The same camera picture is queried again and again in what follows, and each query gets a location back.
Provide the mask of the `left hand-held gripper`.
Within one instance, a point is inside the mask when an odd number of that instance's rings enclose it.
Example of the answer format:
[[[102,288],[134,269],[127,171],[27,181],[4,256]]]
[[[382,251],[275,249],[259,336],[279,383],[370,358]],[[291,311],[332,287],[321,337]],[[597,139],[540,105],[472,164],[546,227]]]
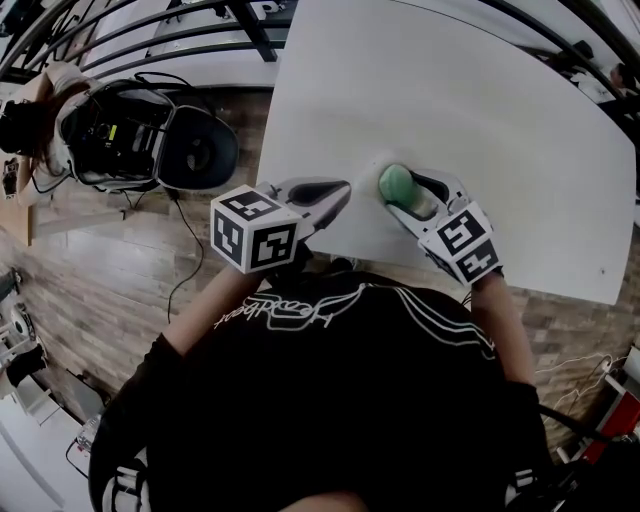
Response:
[[[292,178],[242,185],[211,201],[211,246],[244,274],[293,261],[315,224],[329,224],[348,204],[345,180]]]

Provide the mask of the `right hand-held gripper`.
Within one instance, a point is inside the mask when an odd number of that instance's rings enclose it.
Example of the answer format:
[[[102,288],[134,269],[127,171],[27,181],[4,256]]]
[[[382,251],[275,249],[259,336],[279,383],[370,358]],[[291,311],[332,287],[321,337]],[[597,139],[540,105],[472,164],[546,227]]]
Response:
[[[433,169],[410,170],[414,181],[440,201],[467,198],[462,183],[451,173]],[[476,201],[436,227],[436,216],[419,216],[398,203],[387,203],[387,211],[410,233],[424,234],[419,247],[436,266],[463,286],[470,287],[502,263],[493,244],[493,228]]]

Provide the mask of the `green round object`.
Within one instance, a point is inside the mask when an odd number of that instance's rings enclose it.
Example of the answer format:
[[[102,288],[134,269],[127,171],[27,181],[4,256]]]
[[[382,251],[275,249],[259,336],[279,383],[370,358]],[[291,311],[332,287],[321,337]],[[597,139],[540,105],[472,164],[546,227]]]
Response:
[[[409,208],[419,197],[419,188],[411,172],[400,164],[392,164],[380,175],[380,194],[385,202]]]

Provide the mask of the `person's right forearm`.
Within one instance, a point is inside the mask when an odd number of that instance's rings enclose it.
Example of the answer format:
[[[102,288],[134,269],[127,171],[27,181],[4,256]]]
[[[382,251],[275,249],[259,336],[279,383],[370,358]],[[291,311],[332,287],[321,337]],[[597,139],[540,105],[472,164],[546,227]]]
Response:
[[[494,343],[505,378],[533,385],[533,353],[519,312],[500,273],[490,272],[474,283],[471,315]]]

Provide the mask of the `person's left forearm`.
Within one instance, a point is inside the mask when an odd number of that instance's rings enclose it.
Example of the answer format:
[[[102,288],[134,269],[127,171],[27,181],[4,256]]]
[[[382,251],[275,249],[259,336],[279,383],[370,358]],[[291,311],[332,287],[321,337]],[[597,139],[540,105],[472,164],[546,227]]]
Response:
[[[226,266],[171,321],[162,336],[178,354],[184,356],[218,321],[255,293],[263,279],[263,273],[243,274],[232,266]]]

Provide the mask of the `white table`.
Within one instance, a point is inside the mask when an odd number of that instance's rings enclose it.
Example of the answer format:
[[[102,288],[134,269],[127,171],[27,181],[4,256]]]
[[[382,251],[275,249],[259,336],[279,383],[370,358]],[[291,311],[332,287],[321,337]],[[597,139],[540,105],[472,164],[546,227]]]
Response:
[[[299,0],[258,177],[353,183],[376,154],[453,174],[509,284],[614,304],[631,245],[633,143],[512,45],[392,0]]]

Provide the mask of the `open black equipment case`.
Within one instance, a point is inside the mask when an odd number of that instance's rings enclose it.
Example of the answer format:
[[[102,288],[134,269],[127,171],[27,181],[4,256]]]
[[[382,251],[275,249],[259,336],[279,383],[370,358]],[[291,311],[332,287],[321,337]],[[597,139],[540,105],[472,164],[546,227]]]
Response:
[[[87,90],[59,133],[74,179],[100,191],[207,191],[231,178],[239,156],[234,131],[173,76]]]

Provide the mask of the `black metal railing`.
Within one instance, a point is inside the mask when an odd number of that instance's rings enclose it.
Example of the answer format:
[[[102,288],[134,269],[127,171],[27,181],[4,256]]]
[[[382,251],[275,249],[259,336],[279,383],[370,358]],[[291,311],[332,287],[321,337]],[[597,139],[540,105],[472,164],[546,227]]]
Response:
[[[92,11],[98,0],[87,0],[82,15],[75,13],[75,6],[84,0],[56,0],[50,7],[44,7],[45,0],[15,0],[7,10],[0,12],[0,36],[6,33],[7,23],[10,29],[15,29],[8,46],[0,52],[0,83],[24,85],[36,77],[46,65],[56,61],[54,57],[63,51],[59,60],[81,64],[84,72],[104,67],[112,61],[125,56],[149,50],[164,43],[193,39],[196,37],[240,32],[245,40],[239,42],[207,43],[192,49],[171,51],[168,54],[156,57],[145,57],[122,64],[119,67],[111,67],[99,73],[100,77],[111,76],[122,71],[128,71],[144,64],[151,64],[165,60],[173,60],[192,55],[216,53],[223,51],[256,51],[264,62],[277,61],[276,50],[283,49],[288,35],[284,31],[290,30],[293,14],[290,17],[274,18],[267,15],[261,20],[258,14],[249,14],[249,0],[151,0],[160,7],[157,13],[146,15],[134,21],[125,21],[103,36],[94,37],[102,20],[109,18],[130,5],[135,5],[141,0],[104,0],[104,6]],[[554,45],[564,55],[567,62],[574,62],[574,67],[595,70],[587,54],[581,51],[579,41],[571,43],[561,35],[559,29],[553,29],[546,21],[542,21],[539,15],[526,11],[524,7],[518,7],[511,0],[471,0],[471,7],[484,5],[488,9],[501,13],[503,17],[514,20],[527,30],[534,32],[549,44]],[[616,55],[618,61],[634,69],[636,76],[640,77],[640,48],[638,44],[631,42],[626,35],[611,21],[605,12],[591,0],[554,0],[564,9],[570,11],[572,16],[578,18],[586,25],[603,44]],[[229,18],[221,22],[205,22],[204,25],[179,29],[177,32],[160,36],[144,36],[140,42],[132,43],[124,49],[110,50],[106,56],[94,61],[87,61],[85,55],[91,53],[112,40],[119,40],[129,33],[135,33],[148,26],[166,25],[166,21],[175,19],[180,23],[188,14],[201,11],[216,11],[222,8]]]

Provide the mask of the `person's black shirt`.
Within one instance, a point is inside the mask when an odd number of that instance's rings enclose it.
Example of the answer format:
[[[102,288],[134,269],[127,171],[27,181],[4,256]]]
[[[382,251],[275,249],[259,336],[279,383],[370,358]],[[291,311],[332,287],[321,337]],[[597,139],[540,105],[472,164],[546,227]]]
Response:
[[[503,512],[553,467],[535,384],[471,303],[363,271],[258,290],[184,356],[162,333],[105,410],[95,512]]]

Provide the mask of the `red cabinet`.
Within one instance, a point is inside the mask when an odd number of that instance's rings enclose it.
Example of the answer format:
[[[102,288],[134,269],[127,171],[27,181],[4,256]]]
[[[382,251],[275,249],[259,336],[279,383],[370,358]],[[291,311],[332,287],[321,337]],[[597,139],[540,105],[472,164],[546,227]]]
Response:
[[[640,421],[640,401],[630,392],[620,395],[610,408],[598,429],[607,436],[631,434]],[[582,458],[594,464],[602,455],[606,444],[592,441],[582,454]]]

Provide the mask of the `wooden desk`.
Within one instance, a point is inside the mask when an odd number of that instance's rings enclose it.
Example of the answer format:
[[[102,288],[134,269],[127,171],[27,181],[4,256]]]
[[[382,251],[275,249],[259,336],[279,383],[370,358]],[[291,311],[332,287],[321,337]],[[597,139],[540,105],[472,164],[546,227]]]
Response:
[[[16,170],[16,193],[9,199],[5,197],[2,184],[6,167]],[[32,183],[31,160],[0,150],[0,228],[26,246],[30,246],[35,237],[33,204],[37,200],[38,193]]]

